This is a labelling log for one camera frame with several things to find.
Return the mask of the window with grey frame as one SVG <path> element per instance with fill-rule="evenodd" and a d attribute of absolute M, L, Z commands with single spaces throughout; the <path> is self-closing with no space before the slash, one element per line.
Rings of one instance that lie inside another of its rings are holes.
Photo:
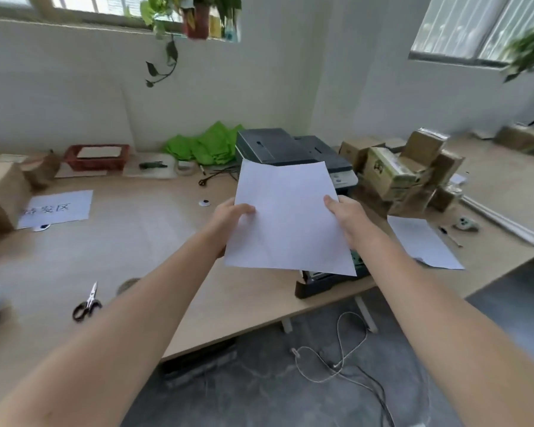
<path fill-rule="evenodd" d="M 430 0 L 409 58 L 505 66 L 510 44 L 534 32 L 534 0 Z"/>

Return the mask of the white plastic strips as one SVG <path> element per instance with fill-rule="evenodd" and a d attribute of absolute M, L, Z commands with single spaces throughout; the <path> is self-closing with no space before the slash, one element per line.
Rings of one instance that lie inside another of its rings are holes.
<path fill-rule="evenodd" d="M 489 207 L 473 200 L 468 196 L 463 196 L 460 201 L 470 209 L 474 210 L 478 214 L 482 215 L 485 219 L 490 220 L 494 224 L 498 225 L 502 229 L 505 229 L 509 233 L 517 236 L 521 240 L 534 246 L 534 231 L 522 226 L 520 223 L 513 221 L 512 219 L 505 217 L 504 215 L 492 210 Z"/>

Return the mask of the white sheet with black characters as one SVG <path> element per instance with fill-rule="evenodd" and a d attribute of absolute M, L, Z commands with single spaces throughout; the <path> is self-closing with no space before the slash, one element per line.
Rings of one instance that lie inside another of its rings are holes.
<path fill-rule="evenodd" d="M 93 190 L 34 196 L 23 210 L 16 229 L 87 220 L 92 200 Z"/>

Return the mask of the green leafy plant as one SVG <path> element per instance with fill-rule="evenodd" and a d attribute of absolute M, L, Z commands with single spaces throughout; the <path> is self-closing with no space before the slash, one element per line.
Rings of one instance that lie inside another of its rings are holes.
<path fill-rule="evenodd" d="M 504 83 L 518 78 L 523 73 L 534 72 L 534 29 L 513 39 L 503 49 L 501 56 L 506 66 L 501 70 L 505 76 Z"/>

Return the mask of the person's right forearm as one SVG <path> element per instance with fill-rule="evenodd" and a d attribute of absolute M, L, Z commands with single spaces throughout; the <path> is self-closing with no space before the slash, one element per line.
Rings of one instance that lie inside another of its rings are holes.
<path fill-rule="evenodd" d="M 534 360 L 379 228 L 345 233 L 463 424 L 534 427 Z"/>

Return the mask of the white paper sheet on desk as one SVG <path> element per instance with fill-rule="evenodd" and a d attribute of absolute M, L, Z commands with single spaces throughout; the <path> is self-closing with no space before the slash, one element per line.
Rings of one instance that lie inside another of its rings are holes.
<path fill-rule="evenodd" d="M 426 220 L 388 216 L 387 222 L 406 253 L 413 259 L 434 268 L 465 269 Z"/>

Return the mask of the person's left forearm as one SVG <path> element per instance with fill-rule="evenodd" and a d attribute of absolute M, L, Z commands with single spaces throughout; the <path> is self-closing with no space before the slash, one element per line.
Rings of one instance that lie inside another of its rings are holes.
<path fill-rule="evenodd" d="M 0 402 L 0 427 L 118 427 L 228 237 L 209 224 L 103 308 Z"/>

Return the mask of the person's right hand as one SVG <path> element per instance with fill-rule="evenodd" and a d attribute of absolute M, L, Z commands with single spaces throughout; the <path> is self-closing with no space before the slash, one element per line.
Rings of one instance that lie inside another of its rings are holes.
<path fill-rule="evenodd" d="M 361 203 L 347 196 L 339 195 L 341 211 L 334 215 L 351 249 L 361 256 L 370 248 L 380 229 L 370 220 Z"/>

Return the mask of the white paper sheet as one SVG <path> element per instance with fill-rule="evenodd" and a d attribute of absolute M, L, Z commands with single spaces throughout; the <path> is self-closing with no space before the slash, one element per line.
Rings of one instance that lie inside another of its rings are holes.
<path fill-rule="evenodd" d="M 413 259 L 434 268 L 465 269 L 426 220 L 388 216 L 387 222 L 406 253 Z"/>
<path fill-rule="evenodd" d="M 325 196 L 337 199 L 324 162 L 275 166 L 244 159 L 235 204 L 255 212 L 240 218 L 225 264 L 355 277 L 349 244 Z"/>

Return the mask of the black handled scissors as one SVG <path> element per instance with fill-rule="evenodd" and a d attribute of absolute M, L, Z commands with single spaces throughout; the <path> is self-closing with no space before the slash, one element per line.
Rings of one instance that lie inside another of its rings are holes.
<path fill-rule="evenodd" d="M 103 308 L 102 303 L 97 299 L 97 289 L 98 289 L 98 282 L 96 281 L 92 289 L 90 291 L 90 294 L 86 301 L 81 302 L 79 305 L 77 305 L 71 316 L 72 320 L 77 323 L 81 323 L 86 317 L 91 317 L 93 315 L 93 312 L 95 310 L 99 310 Z"/>

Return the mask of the grey office printer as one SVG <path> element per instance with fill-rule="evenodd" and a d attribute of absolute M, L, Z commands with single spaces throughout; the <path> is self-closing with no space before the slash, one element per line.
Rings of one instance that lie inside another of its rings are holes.
<path fill-rule="evenodd" d="M 235 150 L 239 164 L 243 159 L 274 166 L 323 162 L 339 195 L 347 195 L 358 183 L 352 164 L 316 136 L 291 136 L 282 128 L 240 130 Z M 356 277 L 300 270 L 295 297 L 306 299 L 329 291 L 339 283 L 369 277 L 371 274 L 359 255 L 355 252 L 351 255 Z"/>

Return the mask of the red plastic basket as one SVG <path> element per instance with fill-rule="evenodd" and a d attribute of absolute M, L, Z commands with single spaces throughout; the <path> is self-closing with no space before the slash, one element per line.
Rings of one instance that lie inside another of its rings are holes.
<path fill-rule="evenodd" d="M 128 144 L 75 144 L 67 148 L 63 161 L 73 171 L 122 171 L 128 161 Z"/>

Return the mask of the black tipped pen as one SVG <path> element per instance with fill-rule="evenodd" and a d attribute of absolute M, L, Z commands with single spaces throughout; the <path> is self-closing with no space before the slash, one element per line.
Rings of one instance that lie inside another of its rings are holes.
<path fill-rule="evenodd" d="M 447 239 L 454 243 L 458 248 L 463 248 L 463 245 L 456 238 L 454 238 L 446 228 L 438 226 L 438 229 L 444 236 L 447 237 Z"/>

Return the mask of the person's left hand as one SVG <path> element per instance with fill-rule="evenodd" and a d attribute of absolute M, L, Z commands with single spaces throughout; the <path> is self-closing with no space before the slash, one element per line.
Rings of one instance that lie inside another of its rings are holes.
<path fill-rule="evenodd" d="M 237 227 L 240 218 L 242 217 L 230 216 L 229 209 L 235 204 L 241 204 L 236 203 L 235 197 L 231 197 L 223 203 L 219 204 L 216 207 L 210 222 L 206 226 L 206 231 L 210 233 L 211 240 L 214 244 L 214 248 L 217 253 L 217 259 L 222 258 L 225 255 L 227 243 L 233 231 Z"/>

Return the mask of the pile of cardboard boxes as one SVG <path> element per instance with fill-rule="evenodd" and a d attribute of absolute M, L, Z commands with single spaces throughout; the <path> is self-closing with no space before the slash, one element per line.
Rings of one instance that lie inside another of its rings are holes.
<path fill-rule="evenodd" d="M 406 140 L 368 136 L 343 141 L 339 155 L 352 164 L 356 176 L 348 195 L 382 217 L 454 208 L 463 189 L 453 177 L 465 158 L 447 148 L 449 138 L 419 128 Z"/>

